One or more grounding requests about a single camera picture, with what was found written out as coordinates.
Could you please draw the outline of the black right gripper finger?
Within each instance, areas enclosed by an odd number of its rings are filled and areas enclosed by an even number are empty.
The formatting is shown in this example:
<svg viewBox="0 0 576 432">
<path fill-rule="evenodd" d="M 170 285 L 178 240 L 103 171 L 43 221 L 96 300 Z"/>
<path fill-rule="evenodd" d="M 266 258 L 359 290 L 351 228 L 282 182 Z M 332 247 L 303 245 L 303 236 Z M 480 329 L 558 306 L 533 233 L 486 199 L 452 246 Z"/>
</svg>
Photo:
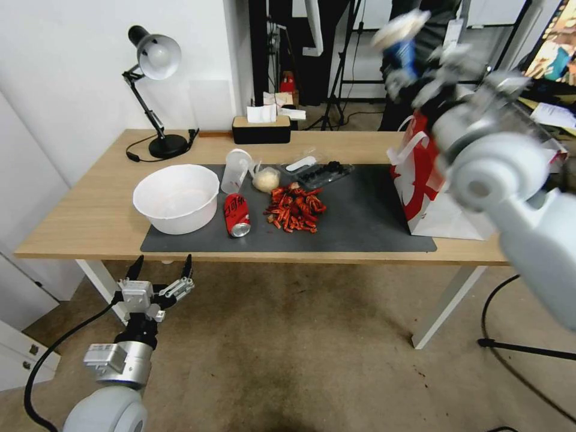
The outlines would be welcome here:
<svg viewBox="0 0 576 432">
<path fill-rule="evenodd" d="M 387 96 L 393 103 L 411 103 L 420 90 L 419 77 L 409 69 L 387 67 L 383 78 Z"/>
<path fill-rule="evenodd" d="M 488 64 L 472 55 L 470 44 L 439 46 L 429 55 L 427 65 L 435 78 L 446 83 L 480 83 L 488 74 Z"/>
</svg>

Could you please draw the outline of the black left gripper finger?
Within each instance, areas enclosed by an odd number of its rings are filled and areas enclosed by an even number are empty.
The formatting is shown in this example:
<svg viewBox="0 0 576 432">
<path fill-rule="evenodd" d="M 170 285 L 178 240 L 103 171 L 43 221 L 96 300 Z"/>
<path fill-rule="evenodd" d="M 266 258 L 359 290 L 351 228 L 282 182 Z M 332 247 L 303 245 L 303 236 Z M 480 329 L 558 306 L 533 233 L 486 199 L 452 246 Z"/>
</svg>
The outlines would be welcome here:
<svg viewBox="0 0 576 432">
<path fill-rule="evenodd" d="M 189 254 L 185 260 L 181 277 L 156 293 L 154 304 L 157 304 L 161 310 L 166 310 L 182 300 L 195 287 L 192 275 L 193 263 L 192 256 Z"/>
<path fill-rule="evenodd" d="M 144 282 L 138 280 L 142 270 L 144 256 L 140 255 L 136 261 L 130 265 L 126 276 L 118 281 L 118 290 L 120 292 L 141 292 L 144 289 Z"/>
</svg>

